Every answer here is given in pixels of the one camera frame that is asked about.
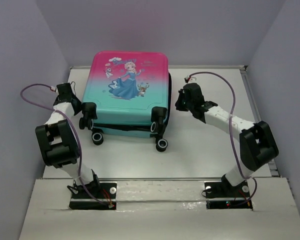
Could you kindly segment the pink and teal suitcase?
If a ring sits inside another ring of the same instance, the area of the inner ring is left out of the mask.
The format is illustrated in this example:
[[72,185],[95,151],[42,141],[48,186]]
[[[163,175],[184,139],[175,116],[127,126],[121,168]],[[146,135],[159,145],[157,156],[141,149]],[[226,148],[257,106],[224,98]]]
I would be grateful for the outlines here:
[[154,138],[164,152],[172,97],[169,62],[160,52],[105,50],[95,54],[82,96],[79,128],[99,146],[104,135]]

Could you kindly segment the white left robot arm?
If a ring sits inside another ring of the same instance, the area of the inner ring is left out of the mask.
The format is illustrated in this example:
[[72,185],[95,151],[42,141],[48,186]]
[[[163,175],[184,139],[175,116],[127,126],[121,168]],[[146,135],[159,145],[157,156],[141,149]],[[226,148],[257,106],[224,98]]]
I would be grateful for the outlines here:
[[69,120],[82,110],[82,103],[70,83],[59,84],[54,90],[57,97],[53,112],[45,124],[35,128],[43,161],[46,166],[60,169],[74,180],[74,185],[68,187],[72,193],[84,192],[94,198],[100,194],[101,184],[95,172],[80,162],[81,149]]

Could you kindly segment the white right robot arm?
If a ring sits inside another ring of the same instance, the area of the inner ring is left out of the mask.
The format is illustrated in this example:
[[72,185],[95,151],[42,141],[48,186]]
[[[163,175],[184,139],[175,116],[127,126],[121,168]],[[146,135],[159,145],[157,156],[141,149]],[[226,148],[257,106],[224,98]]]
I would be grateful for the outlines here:
[[179,91],[176,110],[191,112],[192,116],[229,134],[231,145],[239,143],[239,154],[235,166],[224,174],[217,190],[225,196],[232,196],[239,185],[262,166],[279,155],[279,149],[271,128],[265,121],[244,120],[222,109],[213,101],[206,101],[201,87],[188,83]]

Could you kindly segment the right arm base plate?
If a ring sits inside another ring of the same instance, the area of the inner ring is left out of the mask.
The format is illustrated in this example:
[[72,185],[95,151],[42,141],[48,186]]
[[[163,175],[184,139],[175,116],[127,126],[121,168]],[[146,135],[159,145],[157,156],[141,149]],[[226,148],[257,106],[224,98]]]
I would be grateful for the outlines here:
[[237,187],[230,186],[229,190],[221,189],[221,181],[206,181],[201,191],[208,210],[253,209],[250,189],[247,181]]

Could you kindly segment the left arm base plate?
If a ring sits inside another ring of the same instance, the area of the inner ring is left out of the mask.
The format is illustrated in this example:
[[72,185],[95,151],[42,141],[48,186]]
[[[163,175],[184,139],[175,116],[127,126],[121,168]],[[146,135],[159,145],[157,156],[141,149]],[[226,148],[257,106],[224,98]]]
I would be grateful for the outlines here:
[[117,182],[101,181],[100,189],[86,187],[90,195],[75,183],[68,185],[71,192],[68,207],[71,210],[114,211],[117,209]]

